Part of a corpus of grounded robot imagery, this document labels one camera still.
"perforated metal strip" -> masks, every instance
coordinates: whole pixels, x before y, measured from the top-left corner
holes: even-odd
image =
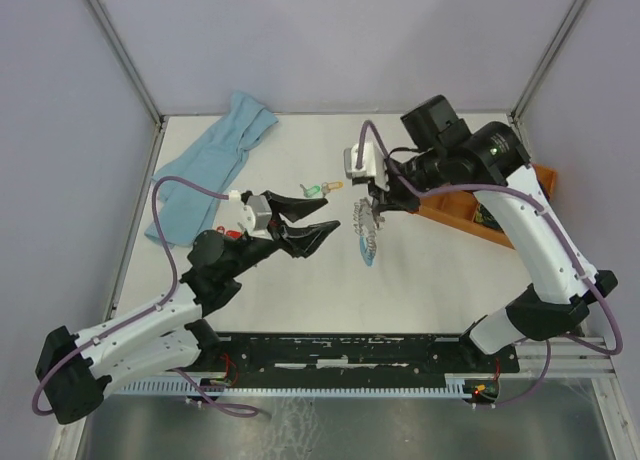
[[[313,398],[470,398],[463,379],[448,378],[444,388],[229,388],[205,387],[211,395],[225,397],[313,397]],[[191,396],[198,392],[179,377],[158,376],[132,382],[116,395]]]

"gray floor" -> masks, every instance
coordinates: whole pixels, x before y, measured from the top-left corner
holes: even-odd
[[[503,395],[527,385],[503,381]],[[589,381],[548,381],[521,404],[491,411],[474,412],[461,400],[247,398],[244,403],[270,416],[237,419],[175,397],[114,396],[90,418],[79,458],[614,458]]]

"metal frame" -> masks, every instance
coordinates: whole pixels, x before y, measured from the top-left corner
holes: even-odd
[[[139,72],[137,71],[131,56],[127,52],[124,43],[120,39],[113,22],[101,0],[83,0],[98,24],[105,40],[113,51],[116,60],[120,63],[125,76],[137,92],[140,100],[145,105],[147,113],[156,124],[152,147],[149,152],[148,162],[145,168],[145,176],[140,188],[140,194],[131,222],[131,228],[122,254],[122,263],[118,275],[114,280],[113,291],[105,310],[105,318],[110,318],[115,312],[117,299],[122,289],[126,267],[128,266],[133,249],[135,235],[138,229],[142,211],[144,208],[147,191],[150,184],[151,173],[162,146],[162,140],[166,129],[165,117],[158,109],[151,94],[146,88]],[[547,45],[536,68],[528,79],[520,98],[510,110],[509,120],[513,128],[519,134],[527,150],[532,153],[531,142],[522,123],[523,115],[527,111],[533,97],[546,78],[554,61],[558,57],[571,32],[580,20],[590,0],[573,0],[566,15],[560,23],[553,38]],[[604,345],[601,338],[591,338],[592,342]],[[640,447],[632,417],[627,410],[620,386],[613,369],[610,358],[593,355],[593,352],[581,351],[583,347],[577,346],[566,339],[554,339],[552,341],[554,355],[552,357],[549,378],[591,378],[596,390],[596,396],[602,412],[605,428],[609,435],[612,447],[617,458],[640,458]],[[544,347],[535,343],[526,342],[517,347],[518,357],[522,371],[519,374],[505,374],[508,378],[532,378],[535,377],[544,363]],[[448,376],[455,380],[457,375]],[[58,427],[52,443],[49,459],[67,460],[76,458],[80,446],[84,421],[72,425]]]

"table top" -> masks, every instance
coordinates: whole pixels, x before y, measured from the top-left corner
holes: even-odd
[[[504,114],[463,116],[472,131]],[[218,117],[171,117],[157,167],[179,156]],[[366,186],[344,177],[342,152],[371,118],[389,149],[413,146],[395,114],[279,115],[279,123],[251,151],[231,189],[271,190],[301,197],[300,184],[343,181],[329,204],[301,225],[337,219],[342,226],[307,259],[276,252],[239,276],[242,290],[207,317],[221,331],[460,333],[503,307],[530,283],[517,253],[434,221],[388,212],[372,267],[360,255],[354,202]],[[214,226],[231,228],[238,204],[222,202]],[[162,248],[144,236],[151,223],[150,192],[142,214],[116,315],[163,293],[170,270]],[[190,248],[175,247],[178,272],[189,269]]]

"blue cloth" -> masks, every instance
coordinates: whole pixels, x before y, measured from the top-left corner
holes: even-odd
[[[249,95],[235,92],[231,111],[211,125],[180,157],[155,175],[177,175],[208,190],[223,193],[249,158],[249,150],[262,141],[262,134],[277,123],[276,116]],[[220,200],[178,182],[166,182],[158,191],[164,207],[158,214],[167,242],[188,246],[202,231],[211,228]],[[152,223],[144,234],[159,241]]]

